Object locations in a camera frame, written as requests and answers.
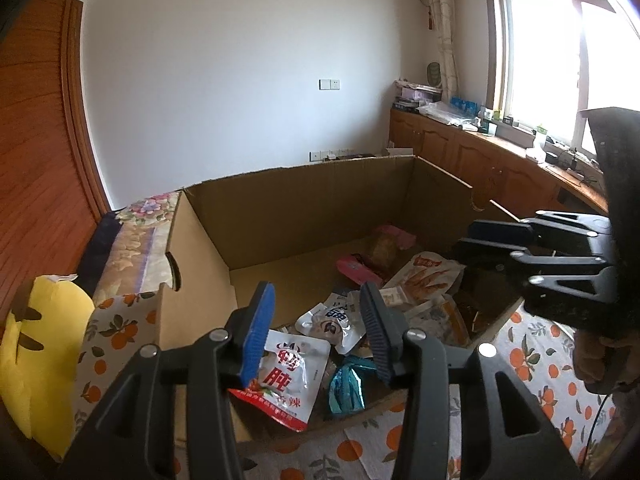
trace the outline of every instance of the box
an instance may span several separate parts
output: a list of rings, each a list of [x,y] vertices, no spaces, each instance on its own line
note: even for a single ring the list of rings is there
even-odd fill
[[[422,247],[446,256],[479,218],[514,219],[493,202],[475,210],[470,186],[413,156],[279,168],[189,187],[178,199],[167,245],[174,288],[163,283],[159,291],[158,343],[163,349],[189,345],[223,326],[233,309],[248,304],[260,280],[275,285],[273,327],[294,322],[335,286],[350,284],[335,261],[362,252],[381,224],[411,232]],[[490,340],[517,306],[516,298],[492,275],[468,272],[462,286],[500,317],[495,330],[482,336]],[[363,413],[341,421],[318,420],[312,414],[304,433],[287,430],[233,399],[238,449],[247,454],[332,433],[381,413],[404,396],[380,383]],[[186,441],[184,413],[180,389],[178,446]]]

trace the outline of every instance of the curtain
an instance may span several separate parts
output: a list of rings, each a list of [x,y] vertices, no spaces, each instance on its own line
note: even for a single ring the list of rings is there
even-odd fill
[[[453,0],[429,0],[429,6],[438,34],[442,98],[449,101],[458,93],[458,72],[453,53],[454,2]]]

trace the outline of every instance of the yellow plush toy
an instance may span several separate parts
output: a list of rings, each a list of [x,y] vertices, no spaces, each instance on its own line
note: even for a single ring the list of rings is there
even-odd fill
[[[71,392],[91,298],[60,276],[21,285],[0,344],[0,396],[20,430],[55,458],[72,436]]]

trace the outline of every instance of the metal screw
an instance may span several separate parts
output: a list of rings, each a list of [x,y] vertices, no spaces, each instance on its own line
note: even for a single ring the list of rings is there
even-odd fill
[[[209,339],[212,341],[226,341],[229,338],[229,332],[224,328],[217,328],[209,332]]]
[[[422,341],[427,338],[427,335],[424,333],[424,330],[419,328],[410,328],[406,331],[406,336],[414,342]]]
[[[156,345],[144,345],[140,349],[140,355],[145,359],[149,359],[150,357],[158,354],[158,347]]]
[[[478,345],[478,351],[484,357],[495,357],[498,351],[491,343],[482,343]]]

